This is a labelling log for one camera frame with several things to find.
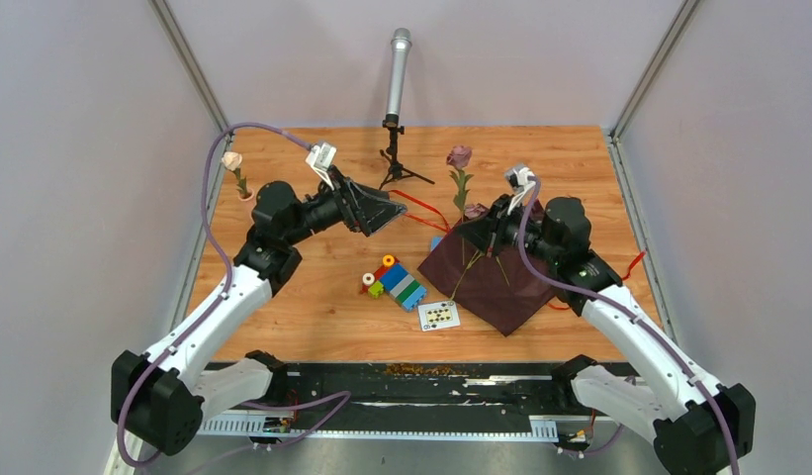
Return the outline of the mauve artificial rose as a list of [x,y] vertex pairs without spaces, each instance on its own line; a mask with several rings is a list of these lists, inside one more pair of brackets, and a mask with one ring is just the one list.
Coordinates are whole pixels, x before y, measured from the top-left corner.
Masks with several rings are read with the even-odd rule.
[[469,194],[468,183],[473,177],[466,171],[470,164],[473,150],[466,145],[455,145],[446,156],[445,162],[451,168],[450,177],[456,185],[453,204],[459,211],[461,220],[465,219],[467,198]]

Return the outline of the cream artificial rose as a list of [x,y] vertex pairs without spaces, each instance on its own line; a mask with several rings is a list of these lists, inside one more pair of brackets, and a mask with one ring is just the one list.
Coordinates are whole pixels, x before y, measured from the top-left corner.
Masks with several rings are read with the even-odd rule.
[[241,153],[226,151],[222,156],[223,167],[234,176],[238,196],[249,189],[247,178],[242,172],[242,163],[243,155]]

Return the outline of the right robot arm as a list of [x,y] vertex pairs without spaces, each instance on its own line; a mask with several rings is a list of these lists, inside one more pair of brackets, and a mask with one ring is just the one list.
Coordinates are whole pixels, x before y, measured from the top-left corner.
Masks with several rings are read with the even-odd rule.
[[591,223],[580,199],[551,199],[541,218],[502,195],[454,229],[478,251],[506,247],[556,291],[558,299],[604,334],[643,379],[634,386],[579,355],[551,386],[557,409],[601,411],[650,442],[671,474],[740,471],[754,445],[756,401],[687,356],[644,312],[630,289],[590,247]]

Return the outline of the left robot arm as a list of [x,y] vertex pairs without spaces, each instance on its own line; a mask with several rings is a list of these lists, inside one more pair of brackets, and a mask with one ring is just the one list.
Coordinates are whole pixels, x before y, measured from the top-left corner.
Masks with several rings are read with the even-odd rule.
[[155,460],[132,458],[126,435],[175,455],[201,423],[256,400],[266,409],[289,396],[283,364],[253,351],[220,371],[203,371],[215,353],[255,311],[285,286],[302,261],[297,243],[342,224],[369,237],[403,216],[407,207],[389,192],[359,184],[330,167],[313,196],[299,198],[285,181],[272,181],[255,195],[253,224],[226,275],[178,327],[141,354],[129,350],[113,362],[111,418],[121,458],[131,467]]

